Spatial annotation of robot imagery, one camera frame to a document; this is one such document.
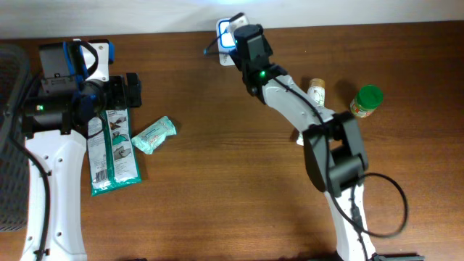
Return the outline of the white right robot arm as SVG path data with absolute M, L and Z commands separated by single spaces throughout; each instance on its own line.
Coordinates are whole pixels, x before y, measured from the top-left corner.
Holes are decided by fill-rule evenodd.
M 310 98 L 279 65 L 261 25 L 228 26 L 235 43 L 230 56 L 247 91 L 282 114 L 300 133 L 313 186 L 324 193 L 336 230 L 330 260 L 422 260 L 418 254 L 379 254 L 363 209 L 364 181 L 370 176 L 359 125 L 350 112 L 335 113 Z

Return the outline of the teal wet wipes pack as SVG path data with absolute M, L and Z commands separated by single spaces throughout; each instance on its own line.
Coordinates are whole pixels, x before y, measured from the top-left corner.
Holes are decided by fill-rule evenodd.
M 148 128 L 134 136 L 132 144 L 145 154 L 153 154 L 154 150 L 160 146 L 168 136 L 175 136 L 177 130 L 173 122 L 163 116 Z

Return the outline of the green lid jar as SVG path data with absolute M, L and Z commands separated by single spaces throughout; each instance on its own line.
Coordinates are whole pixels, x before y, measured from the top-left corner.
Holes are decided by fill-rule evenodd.
M 375 85 L 363 86 L 350 103 L 350 110 L 354 116 L 367 117 L 381 105 L 384 93 Z

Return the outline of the green gloves package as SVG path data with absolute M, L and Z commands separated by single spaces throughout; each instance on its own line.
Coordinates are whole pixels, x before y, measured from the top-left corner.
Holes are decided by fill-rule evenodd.
M 92 196 L 142 182 L 128 109 L 106 110 L 92 118 L 87 149 Z

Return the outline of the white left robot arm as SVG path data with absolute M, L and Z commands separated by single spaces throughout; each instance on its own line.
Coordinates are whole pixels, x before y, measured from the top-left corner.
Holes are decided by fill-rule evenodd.
M 24 260 L 85 260 L 80 178 L 90 167 L 91 191 L 102 194 L 141 180 L 129 111 L 141 106 L 134 72 L 112 76 L 108 40 L 75 39 L 39 49 L 40 86 L 20 105 L 29 160 Z

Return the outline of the white cosmetic tube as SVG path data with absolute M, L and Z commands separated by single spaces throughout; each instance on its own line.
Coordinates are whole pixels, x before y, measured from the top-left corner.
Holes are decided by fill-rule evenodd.
M 320 78 L 313 78 L 309 82 L 307 90 L 309 97 L 316 101 L 319 106 L 325 106 L 325 81 Z

